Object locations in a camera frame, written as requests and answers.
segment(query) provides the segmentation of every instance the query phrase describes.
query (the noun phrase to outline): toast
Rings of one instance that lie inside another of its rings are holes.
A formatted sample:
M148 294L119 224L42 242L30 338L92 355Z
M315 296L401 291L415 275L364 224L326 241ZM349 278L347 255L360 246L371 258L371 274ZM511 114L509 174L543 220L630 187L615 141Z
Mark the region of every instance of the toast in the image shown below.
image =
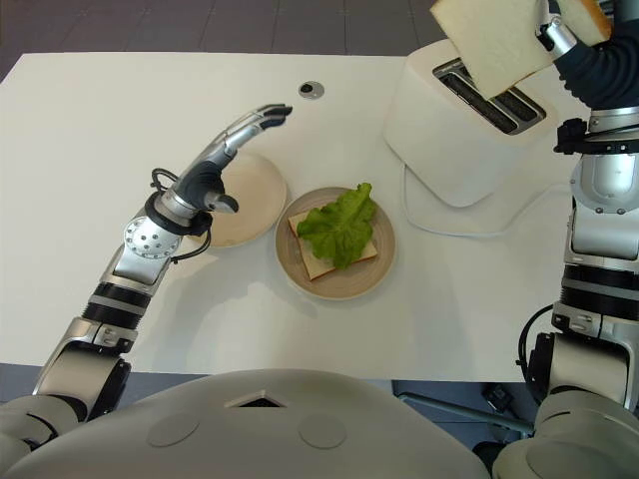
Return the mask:
M303 212L298 215L289 218L289 226L291 227L291 231L298 239L298 244L300 245L300 252L302 253L302 261L304 262L304 266L307 269L307 273L309 274L309 278L311 281L317 279L320 276L324 276L331 271L335 270L335 267L332 265L332 259L329 258L318 258L313 254L313 246L310 241L306 239L302 239L298 236L298 225L303 222L309 212ZM371 259L377 256L377 249L372 243L372 239L368 241L363 251L361 252L361 257L357 261L363 261L365 259Z

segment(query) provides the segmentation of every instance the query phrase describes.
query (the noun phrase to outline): bread slice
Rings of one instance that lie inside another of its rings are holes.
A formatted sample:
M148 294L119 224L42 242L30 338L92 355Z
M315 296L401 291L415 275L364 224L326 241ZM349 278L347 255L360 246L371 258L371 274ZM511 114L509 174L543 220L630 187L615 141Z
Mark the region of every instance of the bread slice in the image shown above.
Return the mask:
M610 22L595 0L558 3L581 41L595 45L610 38ZM552 64L535 38L536 0L438 0L430 11L485 99Z
M295 215L294 217L290 217L289 226L291 227L291 231L293 232L293 234L298 239L300 252L302 253L302 261L304 262L304 266L307 269L309 278L311 279L311 281L313 281L320 276L324 276L328 272L334 271L335 267L332 265L332 259L317 258L313 254L313 246L311 245L310 241L298 237L298 225L303 222L308 215L309 212L303 212L299 215ZM371 259L375 256L377 256L377 249L375 248L371 239L368 241L363 251L361 252L361 257L358 259L358 261Z

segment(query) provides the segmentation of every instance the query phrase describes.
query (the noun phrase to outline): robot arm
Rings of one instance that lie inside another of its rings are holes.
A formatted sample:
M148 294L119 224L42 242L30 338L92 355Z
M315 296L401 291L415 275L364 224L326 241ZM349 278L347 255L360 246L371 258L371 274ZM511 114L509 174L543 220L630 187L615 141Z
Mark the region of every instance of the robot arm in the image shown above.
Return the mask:
M582 157L570 179L561 299L553 325L537 339L530 379L540 396L579 387L633 410L639 400L639 2L615 5L610 41L576 39L558 10L542 1L538 38L566 88L592 108L569 120L555 149Z
M74 318L42 368L34 395L0 410L0 474L30 450L79 423L112 411L131 365L121 358L183 236L210 234L210 212L233 213L221 174L238 148L282 125L292 111L266 105L221 132L165 191L156 185L126 225L124 242L109 262L83 314Z
M493 476L636 477L639 2L616 2L613 35L595 48L570 32L552 4L540 3L537 36L566 88L592 113L587 124L569 120L557 135L556 152L582 157L570 179L565 271L552 306L561 332L537 336L524 371L543 400L535 436L506 447Z

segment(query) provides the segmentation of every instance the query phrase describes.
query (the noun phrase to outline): metal bar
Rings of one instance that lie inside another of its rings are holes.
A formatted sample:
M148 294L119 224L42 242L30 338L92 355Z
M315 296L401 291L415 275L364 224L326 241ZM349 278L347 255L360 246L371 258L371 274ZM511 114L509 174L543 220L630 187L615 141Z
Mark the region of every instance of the metal bar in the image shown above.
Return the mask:
M420 394L402 392L401 394L397 395L397 399L401 400L402 402L410 401L424 406L441 409L442 411L452 412L453 414L457 414L460 416L469 417L471 419L476 419L478 421L497 424L507 429L523 432L525 434L532 434L534 432L534 426L529 422L522 421L520 419L510 419L509 417L479 411L470 407L459 406L457 404L440 401L438 399L422 396Z

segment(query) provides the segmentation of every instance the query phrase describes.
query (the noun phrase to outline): plate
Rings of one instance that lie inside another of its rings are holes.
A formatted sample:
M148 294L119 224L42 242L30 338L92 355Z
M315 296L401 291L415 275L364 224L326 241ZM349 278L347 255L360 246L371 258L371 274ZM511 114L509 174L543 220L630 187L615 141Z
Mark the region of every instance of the plate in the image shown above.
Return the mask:
M239 152L222 173L225 190L238 201L235 214L214 214L211 228L214 247L237 246L267 232L287 204L287 183L266 158ZM201 237L191 237L202 242Z
M276 251L282 268L291 281L306 292L323 299L351 299L371 291L390 271L395 257L395 235L388 216L377 205L372 225L372 242L377 248L373 259L336 269L311 281L298 239L289 227L289 217L334 202L346 188L322 188L299 197L284 212L276 228Z

